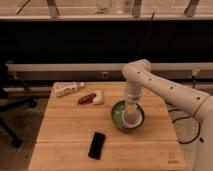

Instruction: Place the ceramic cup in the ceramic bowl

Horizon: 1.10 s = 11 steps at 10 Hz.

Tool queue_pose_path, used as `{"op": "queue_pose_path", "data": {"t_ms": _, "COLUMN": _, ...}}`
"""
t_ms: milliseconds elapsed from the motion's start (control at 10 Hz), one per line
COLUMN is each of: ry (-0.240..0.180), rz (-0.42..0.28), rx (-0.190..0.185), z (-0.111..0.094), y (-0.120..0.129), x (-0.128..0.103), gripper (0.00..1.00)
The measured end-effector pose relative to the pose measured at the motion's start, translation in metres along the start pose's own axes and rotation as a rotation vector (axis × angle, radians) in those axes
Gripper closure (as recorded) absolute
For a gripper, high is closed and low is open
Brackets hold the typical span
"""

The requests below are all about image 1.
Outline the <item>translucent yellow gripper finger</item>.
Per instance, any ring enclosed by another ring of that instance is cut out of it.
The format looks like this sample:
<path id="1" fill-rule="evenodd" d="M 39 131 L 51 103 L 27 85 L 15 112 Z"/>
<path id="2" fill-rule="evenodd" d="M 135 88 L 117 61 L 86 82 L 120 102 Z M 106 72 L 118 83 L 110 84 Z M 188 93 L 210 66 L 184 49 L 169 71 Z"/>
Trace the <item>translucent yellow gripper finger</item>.
<path id="1" fill-rule="evenodd" d="M 133 102 L 131 102 L 131 103 L 127 102 L 126 103 L 126 110 L 127 110 L 128 114 L 135 113 L 136 112 L 136 104 L 133 103 Z"/>

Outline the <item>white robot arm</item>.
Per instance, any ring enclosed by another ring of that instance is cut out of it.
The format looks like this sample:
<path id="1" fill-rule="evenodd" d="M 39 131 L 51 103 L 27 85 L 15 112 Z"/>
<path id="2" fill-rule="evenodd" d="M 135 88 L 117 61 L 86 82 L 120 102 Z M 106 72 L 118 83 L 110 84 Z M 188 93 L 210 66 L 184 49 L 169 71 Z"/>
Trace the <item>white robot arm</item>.
<path id="1" fill-rule="evenodd" d="M 213 171 L 213 95 L 152 74 L 146 59 L 124 65 L 122 74 L 127 102 L 138 101 L 145 87 L 201 124 L 193 171 Z"/>

